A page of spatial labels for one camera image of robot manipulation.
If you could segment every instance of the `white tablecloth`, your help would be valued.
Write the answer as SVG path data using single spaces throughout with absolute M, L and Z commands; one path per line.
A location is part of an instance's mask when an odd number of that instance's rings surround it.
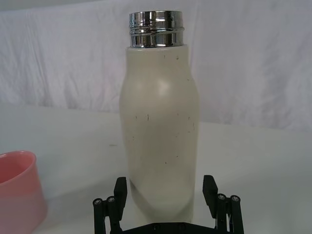
M 201 192 L 241 197 L 245 233 L 312 233 L 312 134 L 201 123 L 194 223 L 214 226 Z M 118 115 L 0 104 L 0 152 L 30 150 L 49 215 L 36 234 L 91 234 L 92 200 L 127 176 Z M 129 193 L 122 227 L 135 227 Z

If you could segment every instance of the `pink bowl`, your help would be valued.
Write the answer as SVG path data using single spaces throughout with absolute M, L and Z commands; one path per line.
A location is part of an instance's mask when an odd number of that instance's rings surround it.
M 35 154 L 0 155 L 0 234 L 31 234 L 46 214 Z

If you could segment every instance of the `screw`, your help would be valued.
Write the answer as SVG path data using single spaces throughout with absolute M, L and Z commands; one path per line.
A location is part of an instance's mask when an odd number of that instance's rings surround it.
M 224 200 L 224 199 L 225 199 L 225 195 L 219 194 L 218 198 L 219 198 L 220 200 Z
M 115 201 L 115 198 L 113 197 L 110 197 L 109 199 L 107 199 L 108 202 L 114 202 Z
M 97 199 L 97 200 L 94 201 L 94 204 L 95 204 L 95 205 L 98 205 L 98 204 L 100 204 L 101 202 L 102 202 L 101 199 Z
M 233 200 L 233 201 L 239 201 L 239 197 L 237 197 L 237 196 L 232 196 L 232 200 Z

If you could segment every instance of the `wrinkled fabric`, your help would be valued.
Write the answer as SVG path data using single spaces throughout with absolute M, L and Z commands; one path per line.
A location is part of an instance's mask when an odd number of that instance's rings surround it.
M 312 131 L 312 1 L 105 0 L 0 12 L 0 101 L 118 112 L 128 14 L 183 12 L 201 120 Z

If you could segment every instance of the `white water bottle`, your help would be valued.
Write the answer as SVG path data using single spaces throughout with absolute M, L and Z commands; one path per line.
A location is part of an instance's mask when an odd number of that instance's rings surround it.
M 191 222 L 199 103 L 182 13 L 130 14 L 120 118 L 141 225 Z

